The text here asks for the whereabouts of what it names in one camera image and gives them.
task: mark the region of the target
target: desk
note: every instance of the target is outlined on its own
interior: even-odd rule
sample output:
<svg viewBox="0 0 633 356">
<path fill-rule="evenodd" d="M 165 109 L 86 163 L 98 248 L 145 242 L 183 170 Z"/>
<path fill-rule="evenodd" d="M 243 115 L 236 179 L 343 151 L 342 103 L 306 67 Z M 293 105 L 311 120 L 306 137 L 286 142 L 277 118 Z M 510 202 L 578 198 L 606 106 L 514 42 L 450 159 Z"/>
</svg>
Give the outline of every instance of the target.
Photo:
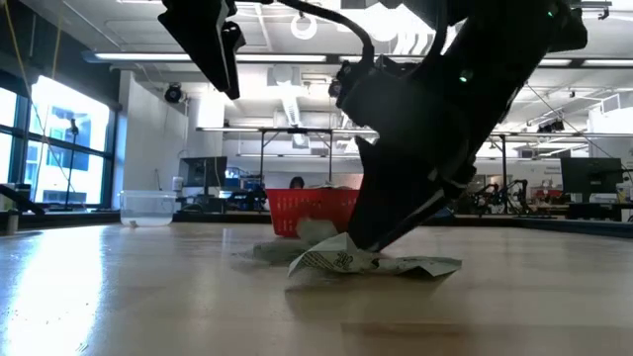
<svg viewBox="0 0 633 356">
<path fill-rule="evenodd" d="M 464 260 L 434 282 L 241 260 L 270 225 L 118 224 L 0 238 L 0 354 L 630 355 L 633 243 L 423 227 L 386 253 Z"/>
<path fill-rule="evenodd" d="M 633 210 L 632 203 L 570 203 L 567 219 L 600 219 L 611 220 L 614 222 L 626 222 L 630 213 L 623 215 L 622 211 L 631 210 Z"/>
</svg>

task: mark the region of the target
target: person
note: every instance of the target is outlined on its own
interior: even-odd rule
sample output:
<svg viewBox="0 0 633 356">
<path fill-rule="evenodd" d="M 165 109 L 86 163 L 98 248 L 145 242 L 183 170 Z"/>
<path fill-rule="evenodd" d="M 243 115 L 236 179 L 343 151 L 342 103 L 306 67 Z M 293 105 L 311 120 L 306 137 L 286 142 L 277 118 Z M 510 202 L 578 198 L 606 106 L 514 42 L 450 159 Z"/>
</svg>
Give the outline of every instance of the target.
<svg viewBox="0 0 633 356">
<path fill-rule="evenodd" d="M 304 189 L 305 186 L 306 182 L 302 177 L 295 177 L 290 181 L 290 189 Z"/>
</svg>

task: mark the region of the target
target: ceiling light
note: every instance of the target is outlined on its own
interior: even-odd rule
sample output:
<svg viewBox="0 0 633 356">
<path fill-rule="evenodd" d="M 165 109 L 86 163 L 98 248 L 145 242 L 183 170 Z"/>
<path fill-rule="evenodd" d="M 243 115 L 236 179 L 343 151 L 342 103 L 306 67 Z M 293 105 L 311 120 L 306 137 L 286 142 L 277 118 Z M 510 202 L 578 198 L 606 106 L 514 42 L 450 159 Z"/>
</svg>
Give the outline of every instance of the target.
<svg viewBox="0 0 633 356">
<path fill-rule="evenodd" d="M 328 158 L 326 155 L 318 155 L 318 154 L 281 154 L 280 156 L 286 158 Z"/>
<path fill-rule="evenodd" d="M 389 55 L 385 54 L 390 60 L 396 63 L 405 63 L 405 62 L 420 62 L 424 59 L 423 55 Z M 342 63 L 345 60 L 350 62 L 358 62 L 361 60 L 360 55 L 342 55 L 338 58 L 338 61 Z"/>
<path fill-rule="evenodd" d="M 238 153 L 235 155 L 236 157 L 249 157 L 249 158 L 260 158 L 262 155 L 259 153 Z M 264 157 L 279 157 L 279 154 L 264 154 Z"/>
<path fill-rule="evenodd" d="M 543 59 L 540 66 L 568 66 L 572 62 L 571 59 Z"/>
<path fill-rule="evenodd" d="M 95 53 L 95 57 L 97 57 L 97 59 L 109 61 L 191 61 L 191 57 L 187 53 L 113 52 Z"/>
<path fill-rule="evenodd" d="M 583 66 L 633 66 L 633 59 L 588 59 Z"/>
<path fill-rule="evenodd" d="M 96 62 L 186 62 L 191 63 L 191 57 L 187 53 L 159 53 L 159 52 L 85 52 L 86 61 Z M 258 54 L 243 53 L 235 56 L 237 62 L 265 62 L 265 63 L 324 63 L 327 58 L 324 54 Z"/>
<path fill-rule="evenodd" d="M 221 132 L 221 133 L 257 133 L 257 128 L 197 128 L 197 131 L 203 132 Z"/>
<path fill-rule="evenodd" d="M 360 158 L 360 154 L 333 154 L 332 158 Z"/>
<path fill-rule="evenodd" d="M 313 54 L 237 54 L 238 62 L 302 62 L 311 63 L 326 61 L 325 55 Z"/>
</svg>

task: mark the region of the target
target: red basket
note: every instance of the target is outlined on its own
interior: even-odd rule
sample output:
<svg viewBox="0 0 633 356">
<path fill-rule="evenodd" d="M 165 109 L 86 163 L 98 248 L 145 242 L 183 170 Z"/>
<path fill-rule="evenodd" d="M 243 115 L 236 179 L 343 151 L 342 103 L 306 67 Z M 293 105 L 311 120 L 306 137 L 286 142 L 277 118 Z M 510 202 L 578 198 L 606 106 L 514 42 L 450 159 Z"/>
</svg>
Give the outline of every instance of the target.
<svg viewBox="0 0 633 356">
<path fill-rule="evenodd" d="M 297 237 L 297 222 L 303 218 L 327 220 L 339 232 L 347 231 L 354 211 L 357 190 L 343 189 L 268 189 L 275 233 L 284 237 Z"/>
</svg>

